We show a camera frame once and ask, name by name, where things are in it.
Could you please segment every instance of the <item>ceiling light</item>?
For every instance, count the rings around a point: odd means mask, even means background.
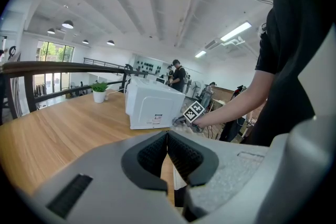
[[[230,38],[238,35],[239,33],[243,32],[244,30],[250,28],[252,25],[248,22],[243,23],[241,26],[238,26],[236,29],[232,30],[229,34],[226,34],[224,37],[221,38],[222,41],[227,41]]]
[[[70,20],[66,20],[64,23],[62,23],[62,26],[65,28],[73,29],[74,23]]]
[[[196,58],[199,58],[199,57],[201,57],[202,55],[205,55],[206,54],[206,51],[201,51],[199,54],[197,54],[195,57]]]
[[[53,28],[51,28],[51,29],[49,29],[49,30],[47,31],[47,33],[49,33],[49,34],[55,34],[55,30],[54,30]]]

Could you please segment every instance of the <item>label sticker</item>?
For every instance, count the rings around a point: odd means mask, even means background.
[[[153,119],[153,124],[160,124],[162,118],[162,114],[155,114],[154,119]]]

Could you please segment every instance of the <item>green leaves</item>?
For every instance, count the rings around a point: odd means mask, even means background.
[[[91,85],[91,88],[95,92],[105,92],[106,89],[107,89],[107,84],[106,84],[106,82],[95,83],[95,84]]]

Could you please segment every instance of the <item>ceiling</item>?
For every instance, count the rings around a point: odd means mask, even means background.
[[[271,9],[256,0],[36,0],[35,5],[27,31],[46,35],[49,27],[62,28],[69,19],[75,26],[71,41],[80,44],[87,39],[90,46],[115,35],[138,34],[195,55],[243,22],[252,24],[240,35],[244,44],[209,51],[202,57],[206,61],[256,58],[256,29]],[[56,37],[63,38],[64,33],[58,31]]]

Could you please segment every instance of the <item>black metal railing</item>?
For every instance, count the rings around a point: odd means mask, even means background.
[[[122,68],[113,68],[107,66],[88,65],[85,63],[72,63],[72,62],[42,62],[42,61],[8,62],[2,65],[1,73],[3,73],[5,76],[8,105],[11,110],[12,117],[14,119],[18,117],[15,109],[15,104],[13,102],[12,87],[10,85],[10,79],[12,78],[24,77],[26,98],[30,112],[37,110],[36,104],[39,102],[46,101],[48,99],[55,98],[67,93],[87,90],[91,87],[91,86],[76,87],[37,97],[34,96],[33,75],[47,74],[47,73],[63,73],[63,72],[102,72],[102,73],[123,74],[123,78],[121,81],[114,81],[107,83],[108,85],[121,83],[121,87],[119,89],[125,88],[127,76],[135,74],[135,76],[143,75],[145,77],[147,75],[147,73],[133,71],[133,68],[130,65],[126,65],[126,67],[122,69]]]
[[[110,63],[110,62],[94,60],[94,59],[90,59],[90,58],[84,58],[83,63],[86,63],[87,65],[97,65],[97,66],[103,66],[103,67],[125,68],[125,66],[116,65],[116,64]]]

